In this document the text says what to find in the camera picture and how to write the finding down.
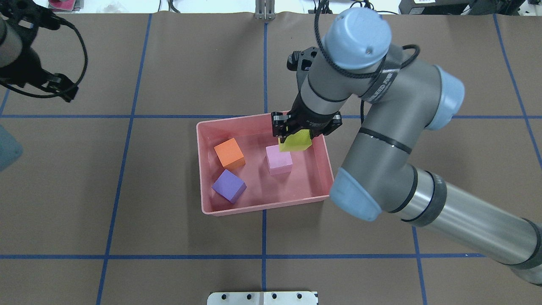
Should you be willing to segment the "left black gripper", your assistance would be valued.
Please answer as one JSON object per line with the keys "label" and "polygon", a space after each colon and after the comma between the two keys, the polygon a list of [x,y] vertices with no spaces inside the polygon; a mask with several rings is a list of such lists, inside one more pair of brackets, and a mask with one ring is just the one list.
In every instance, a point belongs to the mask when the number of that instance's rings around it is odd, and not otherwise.
{"label": "left black gripper", "polygon": [[33,0],[2,0],[0,11],[1,86],[31,98],[60,97],[71,102],[79,91],[80,80],[73,82],[66,75],[43,69],[32,44],[40,28],[56,31],[66,26],[79,37],[76,26]]}

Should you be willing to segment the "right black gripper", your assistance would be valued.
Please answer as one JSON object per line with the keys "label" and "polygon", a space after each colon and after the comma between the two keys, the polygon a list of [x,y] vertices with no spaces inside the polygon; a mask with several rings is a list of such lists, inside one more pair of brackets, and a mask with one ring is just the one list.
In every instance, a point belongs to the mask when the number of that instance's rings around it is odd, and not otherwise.
{"label": "right black gripper", "polygon": [[301,97],[303,83],[307,80],[310,67],[317,56],[319,49],[309,47],[302,51],[293,51],[287,58],[286,67],[296,72],[298,94],[289,112],[272,112],[273,136],[279,139],[287,139],[301,130],[308,130],[310,138],[319,135],[329,135],[342,126],[341,113],[320,114],[305,105]]}

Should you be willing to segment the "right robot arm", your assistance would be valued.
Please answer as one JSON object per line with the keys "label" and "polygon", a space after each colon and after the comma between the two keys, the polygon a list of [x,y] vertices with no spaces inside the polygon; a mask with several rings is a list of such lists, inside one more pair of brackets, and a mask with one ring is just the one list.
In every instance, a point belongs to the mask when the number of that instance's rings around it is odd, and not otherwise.
{"label": "right robot arm", "polygon": [[351,7],[324,36],[314,11],[317,47],[293,52],[298,94],[289,112],[273,112],[273,136],[285,144],[303,130],[310,139],[342,124],[340,109],[356,95],[370,110],[330,189],[333,203],[373,221],[385,211],[425,227],[507,266],[541,286],[541,225],[514,216],[408,164],[424,130],[445,127],[465,97],[463,83],[440,66],[418,58],[416,44],[392,43],[389,23],[370,8]]}

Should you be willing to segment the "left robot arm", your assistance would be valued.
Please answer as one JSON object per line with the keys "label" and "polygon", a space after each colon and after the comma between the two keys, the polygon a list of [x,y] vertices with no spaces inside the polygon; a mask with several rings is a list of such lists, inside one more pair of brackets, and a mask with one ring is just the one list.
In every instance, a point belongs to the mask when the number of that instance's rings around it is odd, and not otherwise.
{"label": "left robot arm", "polygon": [[[61,98],[71,102],[88,67],[83,37],[73,23],[32,0],[2,0],[0,4],[0,83],[10,92],[29,98]],[[40,28],[56,31],[66,26],[76,34],[83,49],[83,69],[76,81],[46,71],[32,48]]]}

